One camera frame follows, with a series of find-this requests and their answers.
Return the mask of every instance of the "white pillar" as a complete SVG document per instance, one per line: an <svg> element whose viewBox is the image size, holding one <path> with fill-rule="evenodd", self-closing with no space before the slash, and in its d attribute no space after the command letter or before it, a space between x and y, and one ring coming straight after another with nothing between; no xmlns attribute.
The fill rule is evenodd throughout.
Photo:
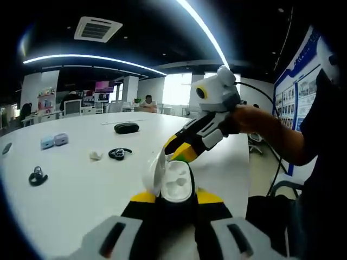
<svg viewBox="0 0 347 260"><path fill-rule="evenodd" d="M116 101L116 102L118 102L119 88L120 88L120 86L117 86L117 89L115 90L115 101Z"/></svg>
<svg viewBox="0 0 347 260"><path fill-rule="evenodd" d="M44 89L54 89L54 97L51 97L53 110L55 108L55 97L56 87L58 83L59 70L47 71L44 73L33 73L24 77L22 92L21 92L21 103L19 104L22 109L25 103L32 103L33 106L31 111L37 110L38 105L38 93Z"/></svg>
<svg viewBox="0 0 347 260"><path fill-rule="evenodd" d="M204 75L192 74L191 83L194 83L198 80L203 80L203 79L204 79ZM193 88L190 88L189 106L190 107L198 107L199 106L199 97L197 96L197 94Z"/></svg>
<svg viewBox="0 0 347 260"><path fill-rule="evenodd" d="M137 97L137 88L139 85L139 78L134 76L128 76L124 78L123 82L123 102L133 102Z"/></svg>

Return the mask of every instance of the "black cable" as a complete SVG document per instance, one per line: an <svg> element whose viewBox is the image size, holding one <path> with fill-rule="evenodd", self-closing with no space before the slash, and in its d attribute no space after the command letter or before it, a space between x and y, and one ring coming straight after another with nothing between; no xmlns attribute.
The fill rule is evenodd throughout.
<svg viewBox="0 0 347 260"><path fill-rule="evenodd" d="M237 85L237 84L241 84L241 85L247 86L247 87L249 87L249 88L253 88L254 90L260 92L260 93L263 94L265 97L267 97L267 99L270 100L271 104L273 105L273 107L274 107L274 109L275 109L275 112L276 112L276 115L277 115L279 124L281 124L281 121L280 121L280 114L278 113L278 110L277 110L277 108L276 108L276 104L275 104L275 102L271 99L271 97L269 97L268 94L266 94L264 91L262 91L262 90L260 90L260 89L258 89L258 88L256 88L256 87L253 87L252 85L247 84L247 83L243 83L243 82L235 82L235 83L234 83L234 85ZM280 169L281 169L281 163L282 163L282 156L280 156L280 159L279 159L279 161L278 161L278 167L277 167L277 170L276 170L276 174L275 174L275 177L273 178L273 181L272 181L272 183L271 183L271 185L270 185L270 188L269 188L269 190L268 190L268 192L267 192L267 194L266 194L267 197L270 196L271 191L272 191L272 189L273 189L273 186L275 185L276 178L277 178L278 173L280 172Z"/></svg>

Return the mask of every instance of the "desk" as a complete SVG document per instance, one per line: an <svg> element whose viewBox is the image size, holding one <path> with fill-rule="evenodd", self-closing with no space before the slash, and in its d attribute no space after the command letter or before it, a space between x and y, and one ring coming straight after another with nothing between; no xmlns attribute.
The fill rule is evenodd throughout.
<svg viewBox="0 0 347 260"><path fill-rule="evenodd" d="M119 135L114 125L136 121L140 131ZM66 256L83 236L144 190L142 173L160 148L189 119L145 112L76 116L21 128L0 138L0 149L12 142L2 159L2 182L19 227L42 258ZM40 150L42 137L69 135L69 144ZM110 159L116 147L133 150L123 161ZM89 152L102 150L91 162ZM35 166L48 175L31 187ZM231 135L191 163L198 186L224 199L234 216L245 216L249 190L247 135Z"/></svg>
<svg viewBox="0 0 347 260"><path fill-rule="evenodd" d="M49 116L49 115L56 115L56 117L59 118L62 116L62 112L59 110L59 111L49 112L49 113L45 113L45 114L27 116L25 119L22 120L22 123L24 124L24 127L26 126L25 123L28 121L30 122L30 126L34 125L34 124L38 124L38 123L41 123L41 117Z"/></svg>

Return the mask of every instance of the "ceiling air vent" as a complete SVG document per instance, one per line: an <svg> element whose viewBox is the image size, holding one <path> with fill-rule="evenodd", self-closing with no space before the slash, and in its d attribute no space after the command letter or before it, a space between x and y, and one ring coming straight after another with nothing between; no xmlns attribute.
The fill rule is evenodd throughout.
<svg viewBox="0 0 347 260"><path fill-rule="evenodd" d="M107 42L122 26L114 21L84 16L80 19L74 39Z"/></svg>

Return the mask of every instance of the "ceiling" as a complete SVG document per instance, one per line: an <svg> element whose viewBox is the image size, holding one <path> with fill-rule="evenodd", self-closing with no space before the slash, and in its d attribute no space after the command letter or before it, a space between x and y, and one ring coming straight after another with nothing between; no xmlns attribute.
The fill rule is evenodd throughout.
<svg viewBox="0 0 347 260"><path fill-rule="evenodd" d="M298 49L307 31L293 11L291 31L279 59L290 22L290 5L264 2L231 3L225 0L188 0L204 20L219 43L231 69L244 77L274 82ZM123 26L107 42L74 40L82 16L120 22ZM37 6L23 6L18 11L18 26L5 31L7 51L2 70L2 102L18 100L25 74L45 71L43 67L59 65L98 66L134 72L148 77L161 76L152 71L126 64L90 58L53 58L23 64L27 59L52 54L86 54L111 57L156 68L164 73L215 71L222 64L214 46L194 19L176 1L127 0L114 4L57 5L41 11ZM194 66L168 63L208 60ZM72 81L114 79L127 73L105 69L65 68L63 84Z"/></svg>

